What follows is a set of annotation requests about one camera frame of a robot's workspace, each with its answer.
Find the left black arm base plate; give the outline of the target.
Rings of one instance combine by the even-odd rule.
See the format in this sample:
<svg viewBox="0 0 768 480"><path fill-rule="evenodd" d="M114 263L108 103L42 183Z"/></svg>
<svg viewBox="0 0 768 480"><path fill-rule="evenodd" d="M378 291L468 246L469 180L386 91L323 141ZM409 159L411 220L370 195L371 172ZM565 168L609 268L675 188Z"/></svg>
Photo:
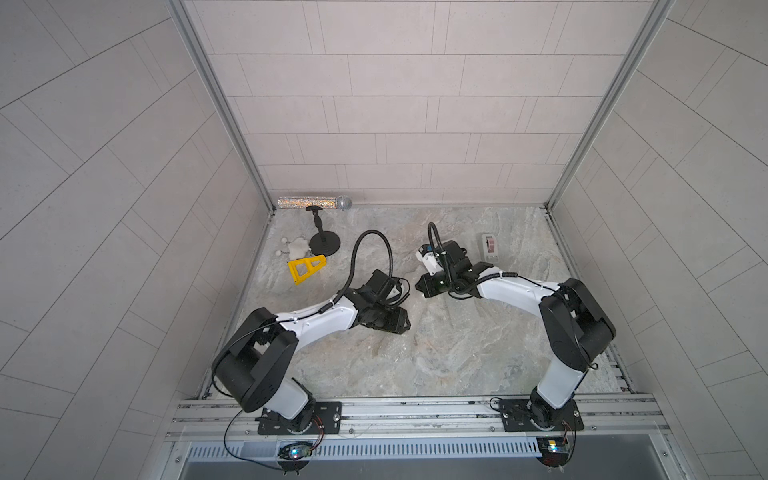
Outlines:
<svg viewBox="0 0 768 480"><path fill-rule="evenodd" d="M343 404L339 401L310 401L293 419L264 408L258 418L260 435L338 434Z"/></svg>

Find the left small circuit board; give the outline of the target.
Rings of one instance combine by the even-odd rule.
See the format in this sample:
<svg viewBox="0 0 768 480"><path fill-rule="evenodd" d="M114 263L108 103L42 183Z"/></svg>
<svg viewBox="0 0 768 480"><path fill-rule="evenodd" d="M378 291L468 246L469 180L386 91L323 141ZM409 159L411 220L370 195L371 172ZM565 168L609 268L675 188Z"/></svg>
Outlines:
<svg viewBox="0 0 768 480"><path fill-rule="evenodd" d="M308 442L295 442L284 445L278 452L278 458L282 461L303 461L312 456L314 447Z"/></svg>

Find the right small circuit board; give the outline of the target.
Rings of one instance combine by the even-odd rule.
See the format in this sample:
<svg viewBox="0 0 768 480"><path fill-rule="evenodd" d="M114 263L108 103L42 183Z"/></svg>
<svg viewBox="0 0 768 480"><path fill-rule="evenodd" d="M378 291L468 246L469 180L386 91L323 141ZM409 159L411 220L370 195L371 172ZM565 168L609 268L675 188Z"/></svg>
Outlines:
<svg viewBox="0 0 768 480"><path fill-rule="evenodd" d="M540 456L537 460L544 466L558 468L566 465L571 458L571 444L565 437L538 437Z"/></svg>

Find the silver glitter ball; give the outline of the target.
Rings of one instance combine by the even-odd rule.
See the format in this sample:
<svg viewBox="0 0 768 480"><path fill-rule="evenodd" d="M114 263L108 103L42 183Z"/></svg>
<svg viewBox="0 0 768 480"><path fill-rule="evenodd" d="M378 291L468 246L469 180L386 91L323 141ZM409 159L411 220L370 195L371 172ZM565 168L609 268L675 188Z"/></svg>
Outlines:
<svg viewBox="0 0 768 480"><path fill-rule="evenodd" d="M335 198L335 208L342 211L348 211L352 208L353 201L349 196L340 195Z"/></svg>

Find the black round base stand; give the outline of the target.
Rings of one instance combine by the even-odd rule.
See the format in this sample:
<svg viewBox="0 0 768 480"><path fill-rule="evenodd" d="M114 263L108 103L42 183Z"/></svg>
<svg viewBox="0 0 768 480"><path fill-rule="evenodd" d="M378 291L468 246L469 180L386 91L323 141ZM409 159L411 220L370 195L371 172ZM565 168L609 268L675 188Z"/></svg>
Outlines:
<svg viewBox="0 0 768 480"><path fill-rule="evenodd" d="M309 240L309 247L313 255L331 256L335 254L341 246L340 237L336 233L324 229L319 215L323 208L317 205L310 205L305 210L313 214L314 225L317 229L317 233Z"/></svg>

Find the yellow plastic triangular frame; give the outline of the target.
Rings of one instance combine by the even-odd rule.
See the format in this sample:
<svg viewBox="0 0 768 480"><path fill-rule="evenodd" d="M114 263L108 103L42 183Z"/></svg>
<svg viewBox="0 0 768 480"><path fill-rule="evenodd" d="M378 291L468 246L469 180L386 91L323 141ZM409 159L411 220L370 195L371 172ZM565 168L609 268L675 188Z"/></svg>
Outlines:
<svg viewBox="0 0 768 480"><path fill-rule="evenodd" d="M327 265L324 255L291 260L288 262L289 272L296 285L302 284Z"/></svg>

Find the small circuit board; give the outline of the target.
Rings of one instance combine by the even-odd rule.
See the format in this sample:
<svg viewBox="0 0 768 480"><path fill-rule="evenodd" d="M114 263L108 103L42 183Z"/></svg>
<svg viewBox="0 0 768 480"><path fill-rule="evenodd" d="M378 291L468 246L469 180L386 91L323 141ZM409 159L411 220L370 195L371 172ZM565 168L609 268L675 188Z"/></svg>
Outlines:
<svg viewBox="0 0 768 480"><path fill-rule="evenodd" d="M538 437L540 456L537 460L544 466L558 468L566 465L571 458L571 444L565 437Z"/></svg>
<svg viewBox="0 0 768 480"><path fill-rule="evenodd" d="M303 461L312 456L314 447L308 442L295 442L284 445L278 452L278 458L282 461Z"/></svg>

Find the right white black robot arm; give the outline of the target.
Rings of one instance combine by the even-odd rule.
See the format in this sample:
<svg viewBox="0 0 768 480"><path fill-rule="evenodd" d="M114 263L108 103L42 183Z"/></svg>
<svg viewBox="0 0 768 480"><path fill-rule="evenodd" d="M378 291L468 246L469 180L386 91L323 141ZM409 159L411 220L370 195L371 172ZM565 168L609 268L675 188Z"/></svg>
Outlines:
<svg viewBox="0 0 768 480"><path fill-rule="evenodd" d="M426 298L447 293L498 301L540 318L552 359L521 414L542 431L581 428L574 395L595 359L616 337L615 326L582 281L540 282L483 265L464 276L426 273L416 289Z"/></svg>

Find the aluminium mounting rail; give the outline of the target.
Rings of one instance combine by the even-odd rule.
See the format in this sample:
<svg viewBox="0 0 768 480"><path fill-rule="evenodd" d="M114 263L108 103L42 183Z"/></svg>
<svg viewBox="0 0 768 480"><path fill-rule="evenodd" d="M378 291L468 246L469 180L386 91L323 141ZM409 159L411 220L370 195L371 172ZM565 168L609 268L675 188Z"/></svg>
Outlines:
<svg viewBox="0 0 768 480"><path fill-rule="evenodd" d="M320 425L291 431L273 413L241 412L231 399L182 401L165 440L448 438L666 434L670 427L651 394L579 394L575 407L548 431L522 414L523 395L503 407L487 396L329 399L319 403Z"/></svg>

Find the tape dispenser with red roll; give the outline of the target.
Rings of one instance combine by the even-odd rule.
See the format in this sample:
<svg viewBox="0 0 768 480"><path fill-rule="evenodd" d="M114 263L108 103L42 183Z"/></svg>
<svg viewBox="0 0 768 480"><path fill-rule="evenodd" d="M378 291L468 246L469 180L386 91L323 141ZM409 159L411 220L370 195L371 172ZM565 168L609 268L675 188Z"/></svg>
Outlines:
<svg viewBox="0 0 768 480"><path fill-rule="evenodd" d="M483 233L480 235L481 253L483 261L496 264L499 262L499 244L494 234Z"/></svg>

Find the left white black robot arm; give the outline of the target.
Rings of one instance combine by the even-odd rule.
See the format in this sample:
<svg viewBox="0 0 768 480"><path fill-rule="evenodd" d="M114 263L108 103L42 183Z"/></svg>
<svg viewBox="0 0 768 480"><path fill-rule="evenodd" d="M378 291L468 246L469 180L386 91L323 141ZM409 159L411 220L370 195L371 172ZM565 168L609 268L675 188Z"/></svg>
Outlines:
<svg viewBox="0 0 768 480"><path fill-rule="evenodd" d="M401 335L411 328L401 306L342 297L292 313L251 312L212 362L212 376L246 413L265 408L294 433L311 424L316 401L286 376L296 351L326 336L363 326Z"/></svg>

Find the glittery silver strip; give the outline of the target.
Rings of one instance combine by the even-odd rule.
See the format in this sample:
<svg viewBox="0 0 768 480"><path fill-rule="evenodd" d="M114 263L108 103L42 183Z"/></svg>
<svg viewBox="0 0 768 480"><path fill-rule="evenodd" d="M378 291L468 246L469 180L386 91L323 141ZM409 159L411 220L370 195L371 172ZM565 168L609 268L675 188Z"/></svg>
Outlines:
<svg viewBox="0 0 768 480"><path fill-rule="evenodd" d="M280 209L306 209L311 206L322 209L336 209L337 202L335 197L317 197L317 196L288 196L279 197L277 207Z"/></svg>

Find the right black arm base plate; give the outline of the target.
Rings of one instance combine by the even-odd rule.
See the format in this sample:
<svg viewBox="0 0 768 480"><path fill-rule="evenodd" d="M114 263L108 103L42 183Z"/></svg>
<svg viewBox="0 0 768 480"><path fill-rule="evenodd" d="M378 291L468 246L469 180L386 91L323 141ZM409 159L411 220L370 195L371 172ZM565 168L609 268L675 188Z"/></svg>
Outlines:
<svg viewBox="0 0 768 480"><path fill-rule="evenodd" d="M546 401L497 399L492 408L501 416L506 432L582 431L584 422L574 399L554 409Z"/></svg>

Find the white plastic toy figure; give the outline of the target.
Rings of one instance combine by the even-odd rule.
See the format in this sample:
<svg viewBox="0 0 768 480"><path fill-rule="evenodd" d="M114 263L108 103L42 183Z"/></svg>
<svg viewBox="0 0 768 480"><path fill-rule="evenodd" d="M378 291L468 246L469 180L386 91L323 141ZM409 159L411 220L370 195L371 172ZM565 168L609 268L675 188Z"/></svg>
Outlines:
<svg viewBox="0 0 768 480"><path fill-rule="evenodd" d="M303 237L298 237L295 240L289 240L283 237L280 240L280 247L275 252L277 257L285 257L289 261L305 258L311 251L309 241Z"/></svg>

